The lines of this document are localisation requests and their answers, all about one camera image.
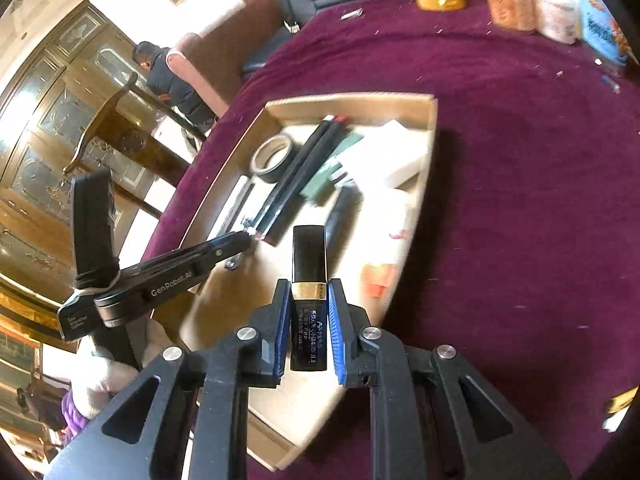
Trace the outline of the purple left sleeve forearm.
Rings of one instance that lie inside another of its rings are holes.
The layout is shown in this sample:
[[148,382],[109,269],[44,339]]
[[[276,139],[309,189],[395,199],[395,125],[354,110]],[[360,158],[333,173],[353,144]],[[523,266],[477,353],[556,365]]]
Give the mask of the purple left sleeve forearm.
[[67,391],[61,401],[61,412],[65,422],[64,445],[69,445],[94,417],[94,406],[88,391]]

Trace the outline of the white gloved left hand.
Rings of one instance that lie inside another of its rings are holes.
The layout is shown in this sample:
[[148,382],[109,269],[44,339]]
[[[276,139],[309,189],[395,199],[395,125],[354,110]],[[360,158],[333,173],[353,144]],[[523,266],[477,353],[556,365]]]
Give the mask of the white gloved left hand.
[[[152,318],[145,319],[142,365],[148,365],[172,345],[165,329]],[[93,419],[102,408],[139,375],[128,364],[116,361],[106,349],[97,346],[90,336],[81,338],[70,374],[72,399],[79,414]]]

